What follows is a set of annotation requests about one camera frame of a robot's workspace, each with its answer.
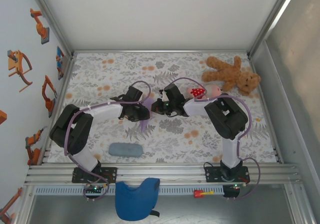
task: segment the teddy bear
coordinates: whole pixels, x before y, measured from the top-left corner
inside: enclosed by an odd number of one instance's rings
[[[206,65],[217,69],[217,71],[204,72],[202,74],[202,80],[204,82],[214,80],[225,81],[225,84],[222,87],[222,90],[225,92],[237,85],[239,92],[244,96],[248,96],[261,81],[261,77],[258,74],[248,71],[242,72],[240,70],[241,58],[239,56],[235,56],[234,65],[230,65],[214,56],[210,56],[206,61]]]
[[[222,94],[222,90],[218,85],[206,85],[205,89],[206,89],[206,95],[201,96],[199,99],[212,98]],[[194,98],[198,95],[203,94],[205,90],[201,86],[199,86],[198,88],[187,88],[186,92],[188,97]]]

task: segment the purple cable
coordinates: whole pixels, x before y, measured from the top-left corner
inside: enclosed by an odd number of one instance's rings
[[[104,177],[102,177],[102,176],[100,176],[100,175],[97,175],[97,174],[95,174],[95,173],[92,173],[91,171],[88,171],[88,170],[86,170],[85,168],[83,168],[79,163],[77,163],[77,161],[72,157],[72,155],[70,155],[69,153],[68,153],[68,140],[69,140],[69,135],[70,135],[70,130],[71,130],[71,125],[72,125],[72,123],[74,122],[74,120],[75,120],[75,118],[78,116],[78,115],[80,115],[81,113],[83,113],[84,111],[87,111],[87,110],[90,110],[90,109],[95,109],[95,108],[98,108],[98,107],[102,107],[102,106],[106,106],[106,105],[114,105],[114,104],[139,104],[139,103],[142,103],[143,101],[145,101],[147,98],[149,98],[149,96],[150,96],[150,94],[151,94],[151,87],[150,87],[150,85],[147,83],[147,82],[145,82],[145,81],[143,81],[143,80],[138,80],[138,81],[135,81],[133,84],[131,84],[131,86],[133,86],[133,85],[135,85],[136,83],[144,83],[144,84],[146,84],[147,86],[148,86],[148,88],[149,88],[149,93],[148,93],[148,95],[143,99],[143,100],[141,100],[141,101],[134,101],[134,102],[124,102],[124,101],[118,101],[118,102],[105,102],[105,103],[102,103],[102,104],[97,104],[97,105],[93,105],[93,106],[91,106],[90,108],[84,108],[84,109],[82,109],[82,110],[79,110],[78,112],[76,112],[74,115],[73,115],[73,117],[71,118],[71,120],[70,120],[70,122],[69,122],[69,124],[68,124],[68,127],[67,127],[67,129],[66,129],[66,136],[65,136],[65,139],[64,139],[64,155],[65,156],[68,156],[69,158],[70,158],[70,160],[73,162],[73,163],[75,163],[81,170],[83,170],[84,172],[86,172],[86,173],[88,173],[88,174],[90,174],[90,175],[93,175],[93,176],[95,176],[95,177],[97,177],[97,178],[99,178],[99,179],[102,179],[105,183],[106,183],[106,185],[107,185],[107,190],[102,194],[102,195],[100,195],[99,197],[97,197],[97,198],[95,198],[95,199],[92,199],[93,201],[94,200],[99,200],[100,198],[102,198],[102,197],[104,197],[105,195],[106,195],[106,193],[109,191],[109,182],[108,182],[108,180],[107,179],[105,179]],[[87,198],[87,196],[86,196],[86,190],[88,189],[88,188],[85,188],[84,189],[84,191],[83,191],[83,196],[84,197],[86,197]]]
[[[258,179],[257,179],[257,181],[256,181],[255,186],[253,187],[253,189],[252,189],[249,193],[247,193],[247,194],[244,195],[244,196],[237,197],[237,198],[235,198],[235,199],[236,199],[236,200],[240,200],[240,199],[244,199],[244,198],[250,196],[250,195],[257,189],[257,187],[258,187],[258,185],[259,185],[260,178],[261,178],[261,169],[260,169],[259,163],[258,163],[254,158],[252,158],[252,157],[246,157],[246,158],[242,159],[242,158],[240,157],[240,139],[241,139],[242,137],[244,137],[245,135],[248,134],[248,132],[250,131],[251,125],[252,125],[252,116],[251,116],[251,112],[250,112],[249,107],[245,104],[245,102],[244,102],[242,99],[240,99],[240,98],[238,98],[238,97],[235,97],[235,96],[231,96],[231,95],[219,95],[219,96],[216,96],[216,97],[213,97],[213,98],[199,99],[201,96],[204,96],[204,95],[207,93],[207,90],[205,89],[205,87],[204,87],[202,84],[200,84],[200,83],[197,82],[196,80],[193,80],[193,79],[188,78],[188,77],[180,77],[180,78],[172,81],[170,84],[172,84],[172,83],[174,83],[174,82],[176,82],[176,81],[178,81],[178,80],[181,80],[181,79],[191,80],[191,81],[195,82],[196,84],[200,85],[200,86],[204,89],[204,93],[203,93],[203,94],[198,95],[198,96],[195,97],[195,99],[194,99],[195,102],[212,101],[212,100],[216,100],[216,99],[218,99],[218,98],[230,98],[230,99],[234,99],[234,100],[239,101],[239,102],[245,107],[245,109],[246,109],[246,111],[247,111],[247,113],[248,113],[249,125],[248,125],[248,128],[245,130],[245,132],[244,132],[241,136],[238,137],[238,140],[237,140],[237,143],[236,143],[236,144],[237,144],[237,145],[236,145],[236,146],[237,146],[237,147],[236,147],[236,148],[237,148],[237,149],[236,149],[236,150],[237,150],[236,155],[237,155],[237,157],[238,157],[239,160],[242,160],[242,161],[253,160],[253,161],[256,163],[256,166],[257,166],[257,168],[258,168]]]

